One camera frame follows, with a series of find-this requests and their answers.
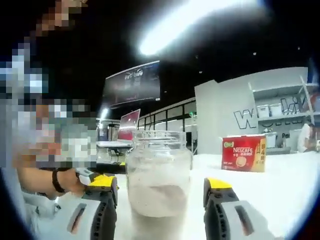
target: white wall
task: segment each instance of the white wall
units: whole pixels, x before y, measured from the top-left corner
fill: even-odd
[[[257,134],[258,119],[253,90],[298,85],[307,79],[308,68],[289,67],[245,75],[195,87],[199,154],[220,154],[220,137]]]

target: table surface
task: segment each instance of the table surface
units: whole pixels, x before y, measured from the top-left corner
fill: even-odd
[[[232,184],[240,200],[253,205],[267,220],[275,237],[289,237],[308,216],[319,193],[320,154],[270,155],[264,173],[221,169],[221,155],[195,155],[183,240],[205,240],[203,183],[213,177]],[[118,208],[115,240],[131,237],[131,211],[126,177],[117,175]]]

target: wristband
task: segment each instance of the wristband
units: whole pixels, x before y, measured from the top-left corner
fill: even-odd
[[[64,194],[65,190],[60,186],[60,183],[58,182],[58,172],[59,171],[57,169],[52,172],[52,184],[58,193]]]

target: red box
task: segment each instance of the red box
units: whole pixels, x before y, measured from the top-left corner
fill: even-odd
[[[264,134],[223,138],[222,169],[242,172],[264,172],[265,161],[266,136]]]

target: monitor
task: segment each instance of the monitor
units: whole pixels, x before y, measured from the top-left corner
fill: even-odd
[[[160,100],[159,61],[118,72],[105,79],[103,101],[110,107]]]
[[[140,109],[132,111],[123,115],[120,120],[118,130],[118,141],[132,141],[134,138],[133,132],[138,129],[138,122],[140,117]]]

